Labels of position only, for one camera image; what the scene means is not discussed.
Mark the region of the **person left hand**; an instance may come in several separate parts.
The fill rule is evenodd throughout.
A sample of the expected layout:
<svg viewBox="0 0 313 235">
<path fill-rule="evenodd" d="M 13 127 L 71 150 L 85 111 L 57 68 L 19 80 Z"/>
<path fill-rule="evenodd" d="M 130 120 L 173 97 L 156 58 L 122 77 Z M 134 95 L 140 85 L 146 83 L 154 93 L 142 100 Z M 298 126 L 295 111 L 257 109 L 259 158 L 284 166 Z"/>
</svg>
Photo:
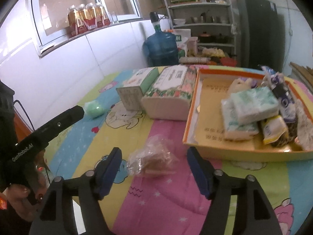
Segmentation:
<svg viewBox="0 0 313 235">
<path fill-rule="evenodd" d="M 40 195 L 43 196 L 47 191 L 47 180 L 41 172 L 38 172 L 38 183 L 39 188 L 34 190 L 34 193 L 36 198 L 39 200 Z M 32 222 L 34 220 L 40 204 L 31 205 L 29 203 L 27 200 L 28 195 L 31 193 L 29 188 L 24 185 L 10 185 L 4 193 L 6 200 L 15 209 L 19 217 L 28 222 Z"/>
</svg>

